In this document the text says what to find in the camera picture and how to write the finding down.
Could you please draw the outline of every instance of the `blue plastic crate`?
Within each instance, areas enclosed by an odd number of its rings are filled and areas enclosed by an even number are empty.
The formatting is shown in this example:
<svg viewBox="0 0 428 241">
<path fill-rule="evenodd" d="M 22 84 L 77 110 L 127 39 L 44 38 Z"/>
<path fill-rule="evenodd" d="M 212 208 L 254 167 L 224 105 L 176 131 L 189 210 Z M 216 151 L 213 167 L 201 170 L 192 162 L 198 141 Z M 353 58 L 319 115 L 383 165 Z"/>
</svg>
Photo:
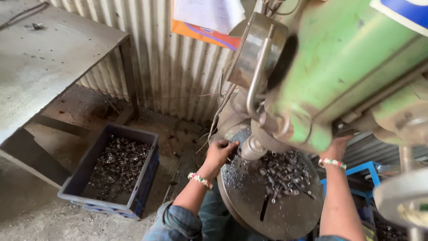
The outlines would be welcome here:
<svg viewBox="0 0 428 241">
<path fill-rule="evenodd" d="M 152 145 L 136 181 L 133 192 L 129 198 L 127 198 L 127 196 L 124 197 L 124 199 L 127 200 L 126 203 L 101 201 L 82 196 L 95 167 L 96 160 L 109 143 L 111 134 L 117 137 L 123 137 L 129 140 Z M 116 124 L 107 124 L 80 160 L 79 166 L 73 176 L 69 177 L 65 181 L 64 185 L 58 192 L 58 197 L 69 200 L 77 205 L 81 205 L 86 210 L 104 213 L 114 212 L 126 218 L 139 219 L 144 211 L 144 207 L 146 206 L 147 198 L 149 196 L 150 189 L 152 188 L 156 171 L 158 170 L 158 150 L 158 134 Z"/>
</svg>

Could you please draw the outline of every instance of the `steel table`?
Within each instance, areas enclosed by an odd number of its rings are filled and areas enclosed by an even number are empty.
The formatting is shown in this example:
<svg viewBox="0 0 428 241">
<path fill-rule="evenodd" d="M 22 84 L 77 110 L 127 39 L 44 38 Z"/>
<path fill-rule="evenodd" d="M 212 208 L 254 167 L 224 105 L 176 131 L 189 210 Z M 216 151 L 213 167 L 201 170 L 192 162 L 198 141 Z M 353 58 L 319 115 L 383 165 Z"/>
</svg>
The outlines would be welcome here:
<svg viewBox="0 0 428 241">
<path fill-rule="evenodd" d="M 0 25 L 39 4 L 36 0 L 0 1 Z M 36 30 L 33 23 L 42 23 L 44 28 Z M 70 173 L 24 127 L 34 121 L 86 135 L 89 131 L 84 128 L 40 113 L 116 48 L 131 102 L 124 112 L 138 118 L 128 33 L 48 3 L 0 29 L 0 155 L 60 188 Z"/>
</svg>

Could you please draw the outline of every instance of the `bracelet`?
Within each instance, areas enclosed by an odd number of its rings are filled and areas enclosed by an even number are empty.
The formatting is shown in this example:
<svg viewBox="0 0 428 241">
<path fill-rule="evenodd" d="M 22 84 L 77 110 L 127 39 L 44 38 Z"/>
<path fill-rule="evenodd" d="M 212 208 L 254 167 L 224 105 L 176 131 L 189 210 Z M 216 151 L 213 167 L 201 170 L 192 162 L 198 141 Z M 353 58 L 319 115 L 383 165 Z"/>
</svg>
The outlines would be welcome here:
<svg viewBox="0 0 428 241">
<path fill-rule="evenodd" d="M 196 181 L 198 181 L 198 182 L 202 183 L 204 186 L 206 186 L 209 190 L 213 189 L 213 185 L 207 179 L 197 175 L 194 172 L 189 173 L 187 178 L 195 179 Z"/>
<path fill-rule="evenodd" d="M 319 162 L 318 162 L 318 165 L 320 167 L 322 167 L 322 168 L 325 168 L 324 164 L 332 164 L 332 165 L 338 166 L 338 167 L 343 168 L 344 170 L 346 170 L 346 165 L 343 164 L 342 162 L 338 161 L 338 160 L 334 160 L 334 159 L 330 159 L 330 158 L 320 159 Z"/>
</svg>

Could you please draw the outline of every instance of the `person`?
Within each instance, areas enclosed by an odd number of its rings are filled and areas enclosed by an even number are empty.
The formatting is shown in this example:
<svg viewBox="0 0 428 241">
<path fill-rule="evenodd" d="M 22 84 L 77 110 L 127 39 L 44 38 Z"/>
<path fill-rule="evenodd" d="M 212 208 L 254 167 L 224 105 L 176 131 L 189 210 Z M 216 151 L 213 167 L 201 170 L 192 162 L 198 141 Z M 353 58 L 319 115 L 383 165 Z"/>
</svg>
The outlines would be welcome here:
<svg viewBox="0 0 428 241">
<path fill-rule="evenodd" d="M 345 152 L 346 142 L 351 137 L 334 139 L 329 148 L 319 154 L 320 159 L 340 162 Z M 229 154 L 238 145 L 239 142 L 229 143 L 227 140 L 216 141 L 210 145 L 202 167 L 196 174 L 190 176 L 193 178 L 175 200 L 161 205 L 157 219 L 144 235 L 143 241 L 211 241 L 225 240 L 224 236 L 235 241 L 267 240 L 266 237 L 249 234 L 249 231 L 242 227 L 239 229 L 237 225 L 232 225 L 231 230 L 232 232 L 239 230 L 241 235 L 230 234 L 226 230 L 229 226 L 227 219 L 232 219 L 230 214 L 227 215 L 227 209 L 219 197 L 218 187 L 207 194 L 208 186 L 227 162 Z M 336 165 L 324 163 L 323 166 L 327 174 L 327 195 L 321 213 L 320 237 L 317 241 L 366 240 L 344 169 L 337 163 Z M 221 214 L 210 214 L 213 211 Z"/>
</svg>

